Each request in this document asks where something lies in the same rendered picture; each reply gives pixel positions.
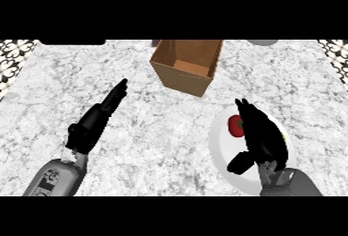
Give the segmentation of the black appliance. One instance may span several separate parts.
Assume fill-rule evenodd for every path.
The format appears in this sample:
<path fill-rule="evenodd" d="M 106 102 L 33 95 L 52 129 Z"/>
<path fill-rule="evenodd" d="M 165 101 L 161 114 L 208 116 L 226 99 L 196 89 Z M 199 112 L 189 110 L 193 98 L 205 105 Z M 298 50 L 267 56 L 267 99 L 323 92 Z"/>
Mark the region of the black appliance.
<path fill-rule="evenodd" d="M 103 45 L 106 40 L 40 40 L 44 45 Z"/>

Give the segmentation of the grey round object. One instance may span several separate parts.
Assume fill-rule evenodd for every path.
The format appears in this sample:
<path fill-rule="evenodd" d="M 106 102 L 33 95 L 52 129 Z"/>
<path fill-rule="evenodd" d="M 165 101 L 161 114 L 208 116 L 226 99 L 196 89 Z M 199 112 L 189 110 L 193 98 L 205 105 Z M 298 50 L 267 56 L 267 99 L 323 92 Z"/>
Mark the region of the grey round object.
<path fill-rule="evenodd" d="M 248 40 L 248 42 L 254 45 L 272 46 L 279 40 Z"/>

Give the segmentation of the white plate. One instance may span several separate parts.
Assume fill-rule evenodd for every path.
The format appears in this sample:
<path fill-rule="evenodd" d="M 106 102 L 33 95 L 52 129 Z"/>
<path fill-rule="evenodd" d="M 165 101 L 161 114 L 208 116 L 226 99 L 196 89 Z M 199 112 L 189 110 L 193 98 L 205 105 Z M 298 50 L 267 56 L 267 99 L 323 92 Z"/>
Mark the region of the white plate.
<path fill-rule="evenodd" d="M 233 188 L 246 195 L 260 195 L 263 185 L 260 182 L 257 165 L 242 175 L 227 172 L 227 164 L 236 154 L 248 150 L 245 138 L 233 137 L 229 132 L 229 118 L 238 115 L 235 105 L 227 107 L 217 115 L 210 129 L 210 152 L 217 170 Z"/>

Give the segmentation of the red tomato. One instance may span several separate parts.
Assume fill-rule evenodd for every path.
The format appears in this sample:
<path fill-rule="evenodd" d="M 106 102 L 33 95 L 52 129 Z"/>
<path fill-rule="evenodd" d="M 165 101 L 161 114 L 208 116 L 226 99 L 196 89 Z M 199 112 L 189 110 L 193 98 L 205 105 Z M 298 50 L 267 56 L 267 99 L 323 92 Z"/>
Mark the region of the red tomato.
<path fill-rule="evenodd" d="M 241 116 L 236 114 L 229 118 L 229 132 L 233 137 L 242 137 L 244 132 L 244 122 Z"/>

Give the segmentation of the brown cardboard box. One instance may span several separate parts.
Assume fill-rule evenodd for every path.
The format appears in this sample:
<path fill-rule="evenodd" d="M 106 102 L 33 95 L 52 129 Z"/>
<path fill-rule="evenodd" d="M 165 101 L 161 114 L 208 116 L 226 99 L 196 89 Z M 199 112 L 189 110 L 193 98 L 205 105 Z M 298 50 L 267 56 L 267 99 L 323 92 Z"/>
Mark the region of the brown cardboard box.
<path fill-rule="evenodd" d="M 201 97 L 214 80 L 223 40 L 161 40 L 151 65 L 167 88 Z"/>

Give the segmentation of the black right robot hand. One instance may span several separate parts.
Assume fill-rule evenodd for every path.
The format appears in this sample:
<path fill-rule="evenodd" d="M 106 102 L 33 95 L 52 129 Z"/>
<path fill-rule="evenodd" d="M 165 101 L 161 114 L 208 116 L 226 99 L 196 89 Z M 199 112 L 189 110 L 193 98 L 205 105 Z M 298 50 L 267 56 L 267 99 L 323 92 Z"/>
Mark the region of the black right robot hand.
<path fill-rule="evenodd" d="M 288 145 L 277 125 L 246 99 L 235 100 L 235 104 L 244 122 L 248 150 L 236 154 L 227 164 L 227 172 L 241 175 L 254 164 L 260 165 L 267 161 L 277 162 L 279 171 L 288 165 Z"/>

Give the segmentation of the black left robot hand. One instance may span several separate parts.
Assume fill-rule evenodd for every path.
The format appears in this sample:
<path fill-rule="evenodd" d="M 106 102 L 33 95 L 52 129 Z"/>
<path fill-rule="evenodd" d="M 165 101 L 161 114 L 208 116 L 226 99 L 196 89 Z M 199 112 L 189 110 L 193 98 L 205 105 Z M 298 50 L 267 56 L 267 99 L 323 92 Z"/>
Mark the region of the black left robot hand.
<path fill-rule="evenodd" d="M 87 155 L 96 146 L 109 118 L 127 96 L 128 80 L 124 78 L 115 85 L 105 100 L 96 103 L 77 123 L 68 127 L 68 140 L 65 147 L 75 153 Z"/>

